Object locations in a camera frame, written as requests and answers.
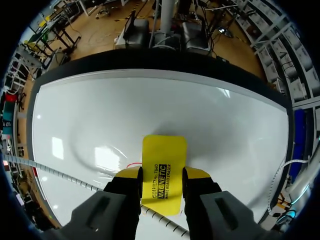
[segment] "blue panel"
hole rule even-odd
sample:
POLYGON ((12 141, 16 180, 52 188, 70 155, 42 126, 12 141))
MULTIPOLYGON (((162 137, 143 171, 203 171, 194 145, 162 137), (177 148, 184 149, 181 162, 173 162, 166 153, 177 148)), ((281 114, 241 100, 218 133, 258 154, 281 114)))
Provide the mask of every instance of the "blue panel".
MULTIPOLYGON (((294 111, 294 147, 292 159, 303 159, 306 146, 306 114, 304 110, 294 111)), ((292 163, 289 175, 295 181, 301 169, 301 163, 292 163)))

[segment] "red wire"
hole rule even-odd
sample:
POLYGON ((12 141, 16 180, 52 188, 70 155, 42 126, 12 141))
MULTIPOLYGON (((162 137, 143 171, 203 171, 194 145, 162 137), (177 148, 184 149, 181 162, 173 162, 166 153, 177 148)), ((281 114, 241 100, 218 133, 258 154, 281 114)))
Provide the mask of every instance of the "red wire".
POLYGON ((126 169, 127 169, 128 167, 130 167, 131 165, 135 165, 135 164, 142 164, 142 162, 133 162, 133 163, 130 163, 130 164, 128 164, 128 166, 126 166, 126 169))

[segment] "desk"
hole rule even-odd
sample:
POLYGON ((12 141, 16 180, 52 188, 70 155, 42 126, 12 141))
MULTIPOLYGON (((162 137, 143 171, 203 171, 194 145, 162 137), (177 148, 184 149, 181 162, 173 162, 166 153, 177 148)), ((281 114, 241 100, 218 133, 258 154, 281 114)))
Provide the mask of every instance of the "desk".
POLYGON ((57 25, 59 24, 59 21, 60 21, 62 18, 64 18, 63 14, 64 14, 64 13, 61 12, 60 15, 57 15, 57 16, 55 17, 55 19, 53 19, 53 20, 50 21, 50 22, 47 22, 47 24, 46 24, 45 26, 41 27, 41 28, 38 30, 38 33, 34 34, 34 35, 30 38, 29 43, 35 42, 35 45, 37 46, 37 43, 38 43, 39 41, 41 41, 50 51, 54 52, 54 50, 49 46, 49 44, 48 44, 46 41, 43 40, 43 37, 44 37, 45 34, 47 34, 47 33, 49 33, 49 32, 52 32, 52 33, 54 33, 54 35, 56 36, 56 38, 59 39, 60 42, 62 42, 62 44, 66 47, 68 53, 71 53, 71 52, 74 50, 74 48, 76 47, 77 42, 81 39, 81 36, 78 36, 78 37, 76 38, 76 40, 73 40, 73 39, 70 37, 70 35, 66 32, 65 27, 63 27, 63 28, 61 29, 62 34, 61 34, 61 35, 59 34, 59 32, 57 31, 56 28, 57 28, 57 25), (65 35, 65 36, 67 37, 67 39, 70 40, 71 45, 68 45, 68 44, 66 43, 66 41, 63 40, 63 38, 62 38, 63 35, 65 35))

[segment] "black monitor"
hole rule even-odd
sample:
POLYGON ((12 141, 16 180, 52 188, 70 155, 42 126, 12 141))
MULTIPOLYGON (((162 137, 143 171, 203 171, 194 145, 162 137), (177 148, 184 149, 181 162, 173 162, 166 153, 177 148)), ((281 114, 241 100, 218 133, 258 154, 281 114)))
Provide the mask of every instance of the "black monitor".
POLYGON ((132 11, 130 13, 128 21, 126 21, 124 26, 124 33, 123 33, 123 39, 129 40, 130 35, 133 33, 133 30, 135 29, 135 17, 136 11, 132 11))

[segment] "white cable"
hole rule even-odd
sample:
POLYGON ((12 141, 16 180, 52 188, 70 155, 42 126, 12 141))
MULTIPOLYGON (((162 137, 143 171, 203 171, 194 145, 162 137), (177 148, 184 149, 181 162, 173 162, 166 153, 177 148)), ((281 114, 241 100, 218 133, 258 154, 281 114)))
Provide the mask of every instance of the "white cable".
POLYGON ((199 17, 198 17, 198 15, 197 15, 197 11, 196 11, 195 0, 192 0, 192 3, 193 3, 193 9, 194 9, 195 19, 199 20, 199 17))
POLYGON ((175 36, 168 36, 168 37, 166 37, 165 39, 162 39, 161 41, 159 41, 155 46, 157 46, 157 45, 159 45, 160 43, 163 43, 165 40, 168 40, 168 39, 173 38, 173 37, 175 37, 175 36))
POLYGON ((45 171, 47 173, 51 173, 51 174, 56 175, 56 176, 58 176, 60 178, 63 178, 63 179, 66 179, 68 181, 71 181, 73 183, 76 183, 76 184, 80 185, 81 187, 89 189, 89 190, 91 190, 93 192, 102 191, 102 189, 100 189, 100 188, 98 188, 96 186, 93 186, 93 185, 91 185, 89 183, 81 181, 78 178, 75 178, 75 177, 70 176, 68 174, 65 174, 63 172, 54 170, 54 169, 52 169, 52 168, 50 168, 48 166, 42 165, 42 164, 37 163, 35 161, 24 159, 24 158, 18 157, 18 156, 6 155, 6 154, 3 155, 3 159, 5 161, 7 161, 7 162, 16 163, 16 164, 23 164, 23 165, 27 165, 27 166, 30 166, 30 167, 33 167, 33 168, 41 169, 41 170, 43 170, 43 171, 45 171))
POLYGON ((153 41, 154 36, 155 36, 156 24, 157 24, 158 14, 159 14, 159 5, 160 5, 160 0, 156 0, 152 32, 151 32, 151 37, 150 37, 150 41, 149 41, 149 48, 151 48, 152 41, 153 41))
POLYGON ((269 195, 268 195, 268 212, 270 215, 272 215, 272 210, 271 210, 271 198, 272 198, 272 193, 273 193, 273 187, 275 185, 275 182, 276 182, 276 178, 278 176, 278 174, 282 171, 282 169, 285 167, 285 166, 288 166, 289 164, 292 164, 292 163, 301 163, 301 164, 306 164, 308 163, 309 160, 299 160, 299 159, 294 159, 294 160, 290 160, 290 161, 287 161, 285 162, 283 165, 281 165, 278 170, 275 172, 275 175, 272 179, 272 182, 271 182, 271 186, 270 186, 270 190, 269 190, 269 195))
POLYGON ((171 49, 171 50, 173 50, 173 51, 176 51, 176 49, 175 48, 173 48, 172 46, 168 46, 168 45, 155 45, 155 46, 153 46, 152 47, 153 49, 155 49, 155 48, 165 48, 165 49, 171 49))
MULTIPOLYGON (((45 172, 48 172, 50 174, 56 175, 60 178, 63 178, 65 180, 71 181, 75 184, 80 185, 81 187, 84 187, 86 189, 89 189, 93 192, 97 192, 97 191, 103 191, 103 189, 98 188, 96 186, 93 186, 87 182, 81 181, 78 178, 75 178, 73 176, 70 176, 68 174, 65 174, 63 172, 54 170, 48 166, 42 165, 40 163, 37 163, 35 161, 31 161, 28 159, 24 159, 22 157, 17 157, 17 156, 12 156, 12 155, 7 155, 7 154, 3 154, 3 160, 7 161, 7 162, 11 162, 11 163, 15 163, 15 164, 23 164, 23 165, 27 165, 33 168, 37 168, 37 169, 41 169, 45 172)), ((153 211, 152 209, 141 205, 141 210, 143 211, 143 214, 146 216, 151 216, 153 219, 158 220, 159 223, 163 224, 166 228, 171 229, 173 232, 177 233, 180 235, 180 237, 182 237, 183 239, 190 239, 190 233, 188 230, 184 229, 183 227, 179 226, 178 224, 176 224, 175 222, 169 220, 168 218, 166 218, 165 216, 161 215, 160 213, 157 213, 155 211, 153 211)))
POLYGON ((221 6, 221 7, 216 7, 216 8, 205 8, 205 10, 208 10, 208 11, 214 11, 214 10, 220 10, 220 9, 232 8, 232 7, 236 7, 236 6, 238 6, 238 4, 229 5, 229 6, 221 6))
POLYGON ((165 226, 167 229, 171 229, 171 231, 180 235, 182 239, 190 239, 190 233, 188 230, 184 229, 182 226, 174 223, 170 219, 166 218, 165 216, 153 211, 152 209, 141 205, 141 212, 143 215, 151 216, 153 219, 156 219, 159 223, 165 226))

